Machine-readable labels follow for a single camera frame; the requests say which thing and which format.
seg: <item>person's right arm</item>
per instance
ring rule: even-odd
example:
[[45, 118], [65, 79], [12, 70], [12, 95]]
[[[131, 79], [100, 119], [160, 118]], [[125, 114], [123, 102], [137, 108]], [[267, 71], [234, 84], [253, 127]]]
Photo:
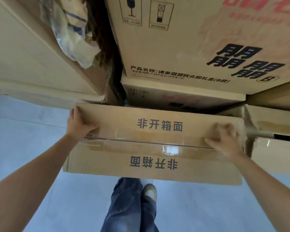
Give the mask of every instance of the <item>person's right arm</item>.
[[205, 141], [235, 164], [276, 231], [290, 232], [290, 189], [243, 152], [239, 134], [233, 125], [218, 124], [217, 129], [220, 141]]

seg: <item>person's left arm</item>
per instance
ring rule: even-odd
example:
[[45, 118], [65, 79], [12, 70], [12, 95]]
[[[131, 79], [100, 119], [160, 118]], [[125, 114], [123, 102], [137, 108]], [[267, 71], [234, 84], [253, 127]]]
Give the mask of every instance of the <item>person's left arm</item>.
[[0, 181], [0, 232], [21, 232], [54, 183], [70, 151], [97, 125], [85, 125], [78, 107], [66, 134], [47, 151]]

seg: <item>leg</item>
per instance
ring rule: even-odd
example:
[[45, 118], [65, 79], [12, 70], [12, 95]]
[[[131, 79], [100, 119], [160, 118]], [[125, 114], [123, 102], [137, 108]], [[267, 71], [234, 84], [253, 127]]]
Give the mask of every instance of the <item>leg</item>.
[[137, 178], [120, 178], [101, 232], [139, 232], [142, 184]]
[[159, 232], [155, 225], [157, 190], [152, 184], [146, 185], [141, 195], [141, 228], [140, 232]]

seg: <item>foot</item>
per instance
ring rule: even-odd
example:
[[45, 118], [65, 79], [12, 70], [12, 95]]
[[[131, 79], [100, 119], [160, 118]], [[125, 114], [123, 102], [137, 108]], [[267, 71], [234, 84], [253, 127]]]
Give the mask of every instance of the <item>foot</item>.
[[153, 201], [157, 202], [157, 189], [153, 184], [147, 184], [144, 187], [142, 194], [150, 197]]

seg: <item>large cardboard box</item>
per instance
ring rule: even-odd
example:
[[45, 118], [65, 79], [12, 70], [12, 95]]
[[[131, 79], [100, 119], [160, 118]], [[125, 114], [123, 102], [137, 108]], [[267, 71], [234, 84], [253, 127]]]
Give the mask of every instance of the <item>large cardboard box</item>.
[[290, 111], [290, 82], [275, 88], [251, 95], [247, 103]]
[[41, 106], [71, 109], [75, 103], [120, 105], [121, 101], [110, 80], [104, 95], [90, 95], [0, 79], [0, 94]]
[[216, 122], [240, 118], [153, 109], [78, 104], [85, 123], [97, 123], [71, 151], [63, 171], [182, 182], [239, 185], [236, 167], [210, 148]]
[[129, 105], [170, 111], [196, 112], [245, 101], [245, 94], [193, 88], [121, 77]]
[[257, 164], [269, 171], [290, 174], [289, 111], [244, 105], [219, 115], [244, 119], [246, 151]]
[[290, 81], [290, 0], [106, 0], [127, 76], [254, 94]]
[[109, 61], [104, 67], [102, 53], [95, 66], [83, 69], [62, 52], [40, 19], [38, 0], [0, 0], [0, 79], [103, 95], [111, 66]]

